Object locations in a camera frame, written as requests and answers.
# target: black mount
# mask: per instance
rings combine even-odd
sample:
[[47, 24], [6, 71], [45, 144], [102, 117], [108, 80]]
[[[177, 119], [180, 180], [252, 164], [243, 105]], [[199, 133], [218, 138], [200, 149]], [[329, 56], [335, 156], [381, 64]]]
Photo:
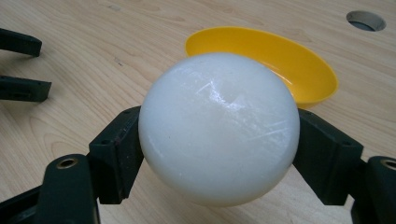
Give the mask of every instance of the black mount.
[[[0, 29], [0, 49], [38, 57], [41, 41], [29, 35]], [[48, 98], [50, 82], [0, 76], [0, 100], [43, 102]]]
[[[49, 164], [43, 185], [0, 203], [0, 223], [100, 223], [100, 203], [129, 197], [144, 159], [138, 138], [140, 106], [121, 112], [90, 143], [87, 156]], [[294, 166], [326, 205], [354, 199], [355, 224], [396, 223], [396, 160], [361, 160], [363, 146], [315, 114], [299, 109]]]

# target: wooden surface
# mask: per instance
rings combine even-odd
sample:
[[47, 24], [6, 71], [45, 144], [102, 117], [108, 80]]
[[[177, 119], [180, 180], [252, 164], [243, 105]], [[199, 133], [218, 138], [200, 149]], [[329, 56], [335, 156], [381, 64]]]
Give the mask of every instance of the wooden surface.
[[[365, 32], [346, 15], [380, 15]], [[320, 55], [339, 91], [310, 110], [364, 146], [363, 158], [396, 158], [394, 0], [2, 0], [0, 27], [43, 41], [38, 58], [0, 51], [0, 74], [52, 82], [42, 104], [0, 102], [0, 202], [41, 184], [45, 167], [88, 144], [122, 110], [141, 105], [153, 81], [185, 58], [184, 41], [237, 25], [283, 35]], [[293, 168], [262, 198], [231, 208], [189, 203], [144, 162], [130, 199], [101, 205], [103, 223], [351, 223], [324, 206]]]

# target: wooden table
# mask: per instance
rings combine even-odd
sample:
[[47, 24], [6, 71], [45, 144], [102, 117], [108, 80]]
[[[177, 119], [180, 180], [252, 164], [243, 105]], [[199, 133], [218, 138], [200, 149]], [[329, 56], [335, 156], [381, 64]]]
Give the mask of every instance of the wooden table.
[[[351, 26], [366, 10], [387, 27]], [[2, 0], [0, 27], [43, 41], [33, 58], [0, 52], [0, 74], [52, 82], [41, 104], [0, 102], [0, 201], [41, 184], [45, 167], [88, 144], [122, 110], [141, 105], [150, 85], [186, 57], [203, 28], [236, 25], [283, 35], [316, 52], [339, 90], [310, 108], [364, 146], [363, 159], [396, 158], [396, 1], [353, 0]], [[324, 206], [291, 167], [262, 198], [202, 207], [166, 187], [144, 162], [121, 205], [100, 205], [103, 223], [351, 223], [353, 200]]]

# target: yellow bowl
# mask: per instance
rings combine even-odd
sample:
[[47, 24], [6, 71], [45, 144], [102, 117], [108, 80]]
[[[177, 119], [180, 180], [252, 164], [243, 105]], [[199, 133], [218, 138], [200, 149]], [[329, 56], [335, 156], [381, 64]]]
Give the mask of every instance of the yellow bowl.
[[288, 86], [298, 107], [308, 108], [335, 93], [335, 73], [316, 53], [280, 35], [243, 27], [215, 27], [191, 35], [186, 53], [231, 52], [254, 59]]

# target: white sphere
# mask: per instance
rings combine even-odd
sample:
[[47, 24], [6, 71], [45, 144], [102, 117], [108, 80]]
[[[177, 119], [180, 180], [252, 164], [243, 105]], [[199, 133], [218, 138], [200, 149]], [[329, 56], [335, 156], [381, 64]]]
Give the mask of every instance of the white sphere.
[[298, 110], [262, 64], [231, 53], [190, 57], [142, 104], [139, 138], [151, 169], [187, 199], [247, 203], [273, 188], [298, 146]]

